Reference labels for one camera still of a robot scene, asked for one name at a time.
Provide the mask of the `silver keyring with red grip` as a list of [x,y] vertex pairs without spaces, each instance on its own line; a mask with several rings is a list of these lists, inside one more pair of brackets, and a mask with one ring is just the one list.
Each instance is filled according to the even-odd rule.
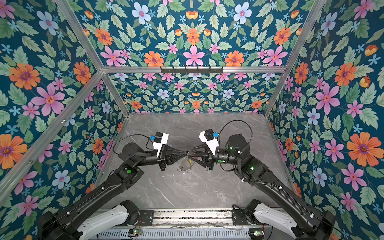
[[191,160],[193,165],[190,166],[190,164],[188,163],[188,160],[190,160],[190,158],[188,158],[188,157],[183,158],[182,162],[179,165],[179,168],[177,169],[178,172],[185,174],[185,173],[188,173],[192,169],[195,162]]

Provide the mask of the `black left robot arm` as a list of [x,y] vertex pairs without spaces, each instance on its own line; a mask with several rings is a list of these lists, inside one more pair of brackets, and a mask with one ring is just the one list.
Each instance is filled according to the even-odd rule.
[[145,151],[136,143],[123,147],[119,158],[123,163],[98,187],[65,209],[56,213],[46,212],[39,219],[38,240],[88,240],[91,237],[125,222],[135,224],[138,209],[130,201],[124,201],[114,209],[93,214],[114,197],[131,188],[144,175],[141,166],[167,166],[187,156],[187,152],[167,145],[158,150]]

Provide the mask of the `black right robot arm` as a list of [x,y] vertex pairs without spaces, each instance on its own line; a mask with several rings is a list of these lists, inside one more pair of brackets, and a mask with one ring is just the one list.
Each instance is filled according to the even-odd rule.
[[259,189],[281,207],[277,211],[260,201],[248,207],[248,215],[257,222],[278,229],[295,240],[328,240],[335,225],[335,216],[320,211],[301,199],[284,185],[259,159],[251,155],[250,144],[241,135],[229,137],[225,148],[219,147],[218,138],[201,137],[202,145],[193,149],[189,159],[213,169],[215,164],[229,164],[244,183]]

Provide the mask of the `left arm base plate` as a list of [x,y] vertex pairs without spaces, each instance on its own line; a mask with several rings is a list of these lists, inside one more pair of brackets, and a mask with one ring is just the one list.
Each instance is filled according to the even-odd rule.
[[139,210],[134,211],[133,214],[128,215],[128,218],[116,227],[148,227],[152,226],[155,211],[153,210]]

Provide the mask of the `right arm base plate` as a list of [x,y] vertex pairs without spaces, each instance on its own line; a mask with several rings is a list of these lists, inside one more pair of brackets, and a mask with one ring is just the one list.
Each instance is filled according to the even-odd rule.
[[263,226],[265,224],[256,220],[255,217],[251,220],[240,209],[232,209],[232,223],[234,226]]

